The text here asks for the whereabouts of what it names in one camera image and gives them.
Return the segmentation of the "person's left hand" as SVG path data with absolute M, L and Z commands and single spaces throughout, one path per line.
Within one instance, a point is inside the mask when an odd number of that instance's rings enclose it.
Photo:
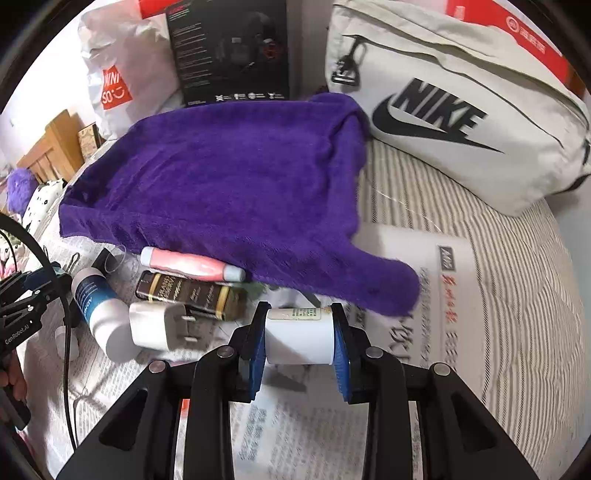
M 13 350 L 9 356 L 1 361 L 1 387 L 10 385 L 14 398 L 24 401 L 27 396 L 27 382 L 24 378 L 18 354 Z

